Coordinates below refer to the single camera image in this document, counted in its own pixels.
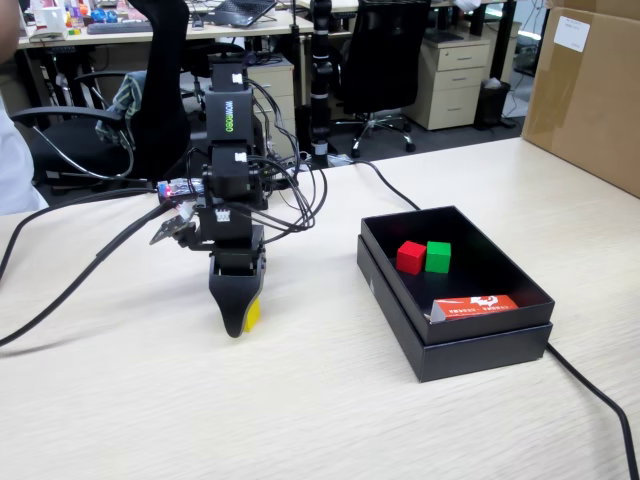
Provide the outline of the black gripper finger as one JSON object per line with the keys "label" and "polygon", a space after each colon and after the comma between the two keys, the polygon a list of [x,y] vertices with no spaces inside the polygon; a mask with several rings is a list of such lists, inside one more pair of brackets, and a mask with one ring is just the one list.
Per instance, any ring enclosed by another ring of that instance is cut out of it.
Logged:
{"label": "black gripper finger", "polygon": [[240,254],[211,256],[209,290],[230,337],[244,333],[250,308],[262,291],[264,273],[262,252],[252,258]]}

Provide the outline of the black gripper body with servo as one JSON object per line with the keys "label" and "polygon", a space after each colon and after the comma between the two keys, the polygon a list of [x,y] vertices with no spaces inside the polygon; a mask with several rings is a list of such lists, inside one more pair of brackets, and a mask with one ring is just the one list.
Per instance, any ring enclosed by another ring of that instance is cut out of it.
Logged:
{"label": "black gripper body with servo", "polygon": [[191,250],[253,256],[262,250],[264,228],[250,214],[229,206],[200,206],[195,214],[199,224],[188,240]]}

